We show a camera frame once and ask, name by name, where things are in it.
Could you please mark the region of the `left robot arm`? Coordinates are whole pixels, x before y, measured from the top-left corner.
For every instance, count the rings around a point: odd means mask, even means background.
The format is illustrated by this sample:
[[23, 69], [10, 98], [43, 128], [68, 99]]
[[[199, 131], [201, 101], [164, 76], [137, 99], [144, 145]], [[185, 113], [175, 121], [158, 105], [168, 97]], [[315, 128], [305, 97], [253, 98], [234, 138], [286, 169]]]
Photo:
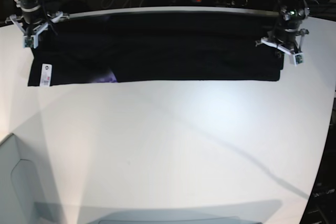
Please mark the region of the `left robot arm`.
[[266, 45], [286, 54], [293, 65], [303, 63], [303, 41], [309, 31], [301, 28], [309, 17], [310, 9], [306, 0], [276, 0], [278, 17], [266, 37], [255, 41], [256, 46]]

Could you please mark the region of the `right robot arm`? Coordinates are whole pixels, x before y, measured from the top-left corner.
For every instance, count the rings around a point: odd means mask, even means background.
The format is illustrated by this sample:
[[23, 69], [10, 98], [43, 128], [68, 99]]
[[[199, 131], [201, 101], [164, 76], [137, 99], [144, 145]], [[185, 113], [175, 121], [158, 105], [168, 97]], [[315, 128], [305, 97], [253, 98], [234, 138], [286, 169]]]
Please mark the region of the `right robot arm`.
[[23, 33], [25, 48], [37, 48], [41, 34], [66, 17], [62, 11], [48, 14], [45, 0], [14, 0], [14, 2], [22, 14], [20, 16], [12, 14], [5, 21], [12, 22]]

